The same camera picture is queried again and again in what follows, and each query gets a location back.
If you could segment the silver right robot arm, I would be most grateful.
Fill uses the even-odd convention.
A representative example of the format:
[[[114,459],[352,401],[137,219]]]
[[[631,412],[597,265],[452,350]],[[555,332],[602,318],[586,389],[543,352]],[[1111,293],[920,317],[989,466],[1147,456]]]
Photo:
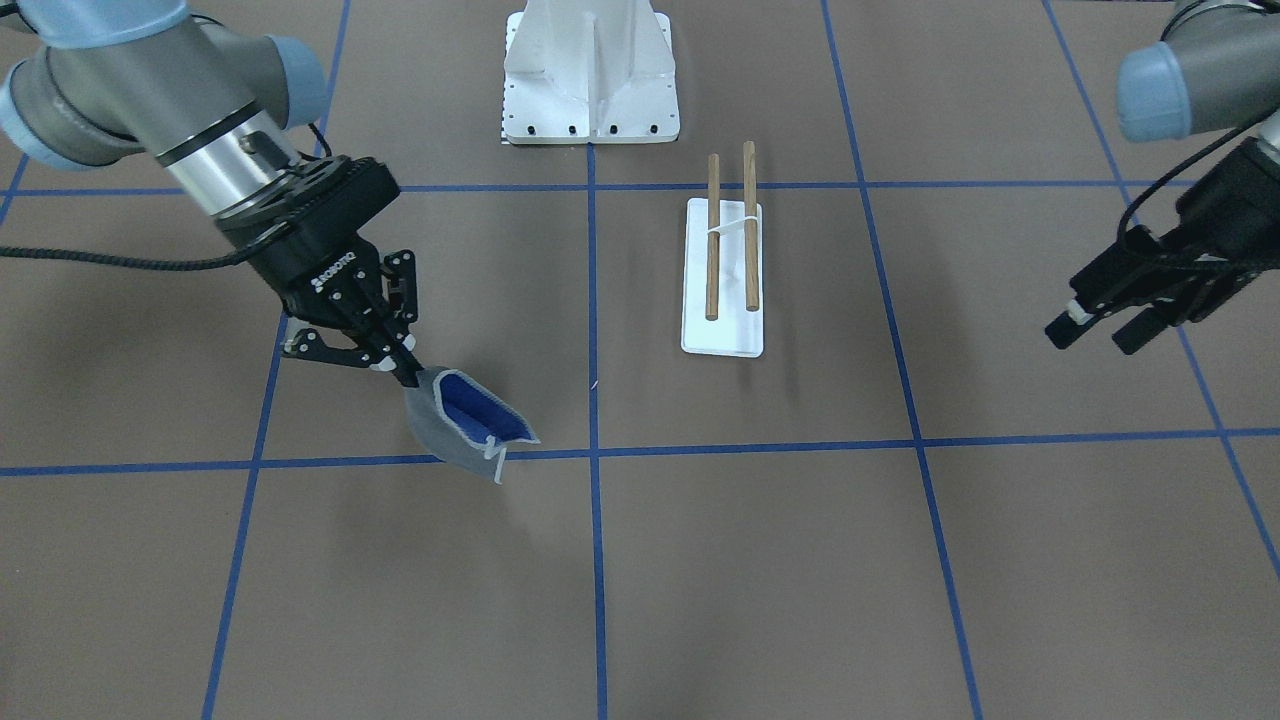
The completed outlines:
[[[360,236],[399,186],[372,158],[312,156],[287,137],[323,109],[325,77],[303,44],[241,37],[184,1],[5,1],[3,23],[41,41],[3,82],[15,146],[73,170],[146,152],[233,247],[161,260],[6,246],[4,258],[173,273],[247,263],[302,323],[287,357],[419,386],[412,254]]]

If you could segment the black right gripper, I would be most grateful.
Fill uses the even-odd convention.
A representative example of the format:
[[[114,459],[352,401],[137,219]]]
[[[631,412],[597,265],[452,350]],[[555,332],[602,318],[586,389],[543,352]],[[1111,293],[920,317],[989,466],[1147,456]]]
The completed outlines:
[[[416,256],[380,254],[360,229],[389,206],[401,187],[375,158],[303,161],[244,208],[215,218],[236,249],[273,240],[250,265],[282,299],[288,315],[344,331],[357,346],[330,346],[314,327],[285,332],[282,356],[390,373],[417,388],[422,364],[411,325],[419,319]]]

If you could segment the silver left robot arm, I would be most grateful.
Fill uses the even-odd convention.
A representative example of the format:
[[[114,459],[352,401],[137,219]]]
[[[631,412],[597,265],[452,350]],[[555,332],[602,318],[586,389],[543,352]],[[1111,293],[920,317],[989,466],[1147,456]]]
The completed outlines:
[[[1070,279],[1073,297],[1046,327],[1055,347],[1132,307],[1112,340],[1133,355],[1277,269],[1277,24],[1275,1],[1179,1],[1158,41],[1124,58],[1116,109],[1126,140],[1219,137],[1126,206],[1114,242]]]

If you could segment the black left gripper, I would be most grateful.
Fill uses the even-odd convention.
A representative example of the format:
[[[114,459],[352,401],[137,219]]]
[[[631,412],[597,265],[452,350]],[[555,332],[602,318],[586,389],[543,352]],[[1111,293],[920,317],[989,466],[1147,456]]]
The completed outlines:
[[[1164,234],[1132,224],[1126,210],[1114,242],[1070,281],[1075,292],[1044,328],[1070,348],[1115,313],[1140,311],[1111,336],[1134,355],[1165,331],[1199,322],[1260,273],[1277,268],[1277,147],[1245,138],[1175,204]]]

